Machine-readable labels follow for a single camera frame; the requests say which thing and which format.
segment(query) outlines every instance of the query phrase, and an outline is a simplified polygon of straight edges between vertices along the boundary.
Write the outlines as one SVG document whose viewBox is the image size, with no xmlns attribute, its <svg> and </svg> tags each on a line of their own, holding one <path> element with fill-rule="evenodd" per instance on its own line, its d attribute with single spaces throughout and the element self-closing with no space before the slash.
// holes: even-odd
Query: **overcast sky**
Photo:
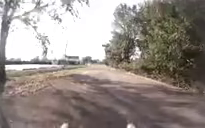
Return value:
<svg viewBox="0 0 205 128">
<path fill-rule="evenodd" d="M 76 8 L 79 11 L 79 19 L 67 14 L 61 25 L 44 17 L 40 22 L 40 29 L 44 31 L 51 41 L 49 58 L 61 58 L 67 55 L 92 56 L 94 59 L 103 59 L 104 49 L 102 44 L 111 39 L 111 24 L 114 20 L 113 12 L 120 3 L 129 5 L 139 3 L 142 0 L 90 0 L 90 7 Z M 42 49 L 32 31 L 24 29 L 24 25 L 14 22 L 19 29 L 10 33 L 7 43 L 7 58 L 22 58 L 25 60 L 41 56 Z"/>
</svg>

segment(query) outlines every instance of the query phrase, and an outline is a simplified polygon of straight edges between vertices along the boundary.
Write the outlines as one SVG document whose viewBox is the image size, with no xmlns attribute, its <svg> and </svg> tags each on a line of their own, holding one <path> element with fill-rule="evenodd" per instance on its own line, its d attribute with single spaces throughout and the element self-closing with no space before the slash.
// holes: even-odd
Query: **distant building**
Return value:
<svg viewBox="0 0 205 128">
<path fill-rule="evenodd" d="M 58 64 L 80 64 L 79 56 L 64 56 Z"/>
</svg>

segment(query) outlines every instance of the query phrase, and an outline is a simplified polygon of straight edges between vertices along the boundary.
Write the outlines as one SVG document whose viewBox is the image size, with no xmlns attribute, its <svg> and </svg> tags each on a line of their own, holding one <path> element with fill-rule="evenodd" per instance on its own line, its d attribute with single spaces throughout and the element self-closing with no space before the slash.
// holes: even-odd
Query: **road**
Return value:
<svg viewBox="0 0 205 128">
<path fill-rule="evenodd" d="M 105 66 L 48 80 L 3 101 L 12 128 L 205 128 L 205 97 Z"/>
</svg>

